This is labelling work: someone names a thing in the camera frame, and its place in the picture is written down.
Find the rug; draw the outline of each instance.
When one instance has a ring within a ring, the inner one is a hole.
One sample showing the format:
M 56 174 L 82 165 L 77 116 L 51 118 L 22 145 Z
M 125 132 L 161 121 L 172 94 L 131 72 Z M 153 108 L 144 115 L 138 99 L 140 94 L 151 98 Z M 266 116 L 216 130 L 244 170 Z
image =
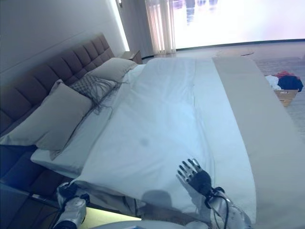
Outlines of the rug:
M 301 78 L 305 85 L 305 60 L 298 57 L 255 60 L 257 67 L 264 75 L 276 74 L 280 71 L 294 73 Z M 286 107 L 301 138 L 305 142 L 305 89 L 295 96 L 293 101 Z

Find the mattress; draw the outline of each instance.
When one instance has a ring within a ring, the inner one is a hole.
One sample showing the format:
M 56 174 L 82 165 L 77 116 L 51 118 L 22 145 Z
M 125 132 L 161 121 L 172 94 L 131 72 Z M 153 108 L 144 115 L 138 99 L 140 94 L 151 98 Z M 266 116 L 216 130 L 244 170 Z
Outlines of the mattress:
M 97 136 L 104 130 L 111 115 L 129 92 L 130 87 L 136 81 L 144 68 L 144 64 L 136 66 L 128 71 L 123 78 L 122 85 L 116 91 L 110 93 L 103 101 L 105 106 L 99 115 L 91 112 L 77 127 L 69 145 L 54 160 L 50 159 L 48 150 L 37 149 L 31 156 L 31 161 L 51 169 L 70 178 L 76 178 L 81 174 L 84 163 L 89 155 L 91 146 Z
M 208 102 L 211 96 L 215 100 Z M 75 182 L 94 195 L 108 188 L 203 220 L 210 216 L 202 199 L 176 177 L 178 165 L 190 157 L 254 222 L 252 171 L 214 62 L 157 58 L 120 104 Z

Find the robot finger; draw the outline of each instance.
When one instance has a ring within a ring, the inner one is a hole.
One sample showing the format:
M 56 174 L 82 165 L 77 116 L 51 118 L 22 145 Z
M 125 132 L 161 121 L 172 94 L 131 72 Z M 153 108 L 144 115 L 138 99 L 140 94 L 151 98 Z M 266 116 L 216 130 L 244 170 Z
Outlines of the robot finger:
M 202 168 L 200 167 L 198 161 L 195 158 L 193 158 L 192 160 L 188 159 L 188 162 L 191 163 L 191 165 L 195 168 L 197 173 L 202 171 Z
M 182 164 L 188 170 L 188 172 L 190 172 L 192 175 L 196 174 L 196 172 L 185 161 L 183 161 Z
M 182 162 L 183 166 L 181 166 L 183 168 L 183 172 L 185 172 L 185 175 L 191 179 L 194 175 L 193 170 L 188 166 L 188 164 L 186 164 L 185 161 Z
M 188 178 L 185 177 L 185 175 L 182 174 L 180 170 L 178 170 L 178 174 L 182 177 L 183 180 L 185 180 L 187 183 L 190 181 Z
M 187 179 L 192 178 L 192 174 L 190 173 L 189 169 L 186 169 L 185 167 L 179 165 L 179 168 L 182 170 L 184 175 L 186 176 Z

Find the pillow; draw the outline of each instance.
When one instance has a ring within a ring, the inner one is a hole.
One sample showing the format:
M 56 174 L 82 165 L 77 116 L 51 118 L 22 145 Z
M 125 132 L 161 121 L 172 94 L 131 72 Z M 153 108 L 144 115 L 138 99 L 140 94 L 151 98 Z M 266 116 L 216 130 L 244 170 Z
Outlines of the pillow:
M 26 120 L 0 139 L 0 144 L 62 150 L 91 105 L 90 99 L 60 83 Z
M 136 66 L 136 62 L 130 60 L 111 58 L 87 74 L 120 83 L 124 75 Z
M 102 99 L 112 91 L 116 82 L 85 74 L 80 80 L 70 85 L 70 88 L 92 100 L 92 106 L 97 114 L 102 110 Z

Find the red clothing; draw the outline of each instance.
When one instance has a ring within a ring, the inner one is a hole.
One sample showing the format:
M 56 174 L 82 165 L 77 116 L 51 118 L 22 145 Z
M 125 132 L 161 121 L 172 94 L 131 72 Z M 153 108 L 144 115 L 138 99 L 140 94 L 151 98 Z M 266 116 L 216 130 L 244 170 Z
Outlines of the red clothing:
M 289 76 L 295 76 L 293 73 L 289 73 L 287 71 L 281 71 L 280 73 L 278 74 L 275 74 L 274 76 L 276 76 L 277 78 L 281 79 L 283 76 L 286 76 L 286 75 L 289 75 Z

